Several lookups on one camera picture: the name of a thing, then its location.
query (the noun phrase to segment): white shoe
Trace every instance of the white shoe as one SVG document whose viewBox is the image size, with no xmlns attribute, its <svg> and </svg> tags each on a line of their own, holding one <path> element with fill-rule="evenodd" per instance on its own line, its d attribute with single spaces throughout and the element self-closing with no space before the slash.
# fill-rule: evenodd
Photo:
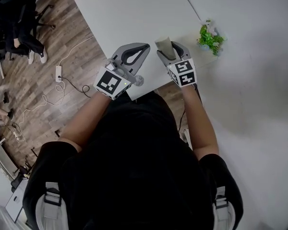
<svg viewBox="0 0 288 230">
<path fill-rule="evenodd" d="M 46 48 L 44 47 L 44 52 L 42 54 L 40 54 L 40 62 L 42 62 L 43 64 L 45 64 L 48 60 L 48 54 L 46 52 Z"/>
<path fill-rule="evenodd" d="M 30 50 L 28 58 L 29 58 L 29 65 L 31 65 L 34 61 L 34 52 L 32 50 Z"/>
</svg>

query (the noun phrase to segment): potted plant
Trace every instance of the potted plant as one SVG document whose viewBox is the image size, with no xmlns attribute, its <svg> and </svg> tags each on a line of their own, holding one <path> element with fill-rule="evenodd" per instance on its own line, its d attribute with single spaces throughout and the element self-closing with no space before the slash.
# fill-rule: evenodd
<svg viewBox="0 0 288 230">
<path fill-rule="evenodd" d="M 211 50 L 217 56 L 219 49 L 224 41 L 224 38 L 218 35 L 216 28 L 212 25 L 211 20 L 206 20 L 202 23 L 200 30 L 201 37 L 197 39 L 199 47 L 203 50 Z"/>
</svg>

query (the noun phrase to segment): hand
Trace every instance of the hand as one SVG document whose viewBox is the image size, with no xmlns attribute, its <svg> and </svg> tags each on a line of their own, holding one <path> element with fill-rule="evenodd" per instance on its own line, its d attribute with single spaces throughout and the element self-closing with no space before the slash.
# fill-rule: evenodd
<svg viewBox="0 0 288 230">
<path fill-rule="evenodd" d="M 18 38 L 15 38 L 14 39 L 14 47 L 18 48 L 19 46 L 20 46 L 20 42 L 19 42 Z"/>
</svg>

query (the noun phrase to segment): green plant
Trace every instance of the green plant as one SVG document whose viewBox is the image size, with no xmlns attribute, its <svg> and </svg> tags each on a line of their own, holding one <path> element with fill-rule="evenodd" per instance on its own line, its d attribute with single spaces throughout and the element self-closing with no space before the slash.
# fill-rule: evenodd
<svg viewBox="0 0 288 230">
<path fill-rule="evenodd" d="M 209 46 L 212 50 L 212 53 L 217 56 L 219 49 L 221 48 L 221 44 L 224 41 L 219 35 L 213 36 L 210 32 L 207 31 L 207 25 L 203 25 L 200 30 L 201 37 L 197 40 L 200 45 Z"/>
</svg>

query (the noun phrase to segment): office chair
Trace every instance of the office chair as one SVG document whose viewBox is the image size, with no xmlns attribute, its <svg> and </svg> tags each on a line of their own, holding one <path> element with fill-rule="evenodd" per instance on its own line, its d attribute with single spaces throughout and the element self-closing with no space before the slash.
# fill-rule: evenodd
<svg viewBox="0 0 288 230">
<path fill-rule="evenodd" d="M 8 2 L 11 1 L 15 1 L 15 0 L 0 0 L 0 6 L 2 6 L 3 4 L 6 4 Z M 32 30 L 33 30 L 33 36 L 36 38 L 36 31 L 37 31 L 37 27 L 38 26 L 48 26 L 51 29 L 55 29 L 56 26 L 55 25 L 50 25 L 50 24 L 43 24 L 40 23 L 40 19 L 43 17 L 43 15 L 45 14 L 45 12 L 47 11 L 48 8 L 54 8 L 53 5 L 47 5 L 46 8 L 43 9 L 43 11 L 41 13 L 36 12 L 36 0 L 17 0 L 20 3 L 23 3 L 23 7 L 19 16 L 19 21 L 18 23 L 20 23 L 24 17 L 24 12 L 25 11 L 33 11 L 35 14 L 35 25 L 33 26 Z M 12 58 L 12 53 L 10 52 L 10 60 L 14 60 L 14 58 Z"/>
</svg>

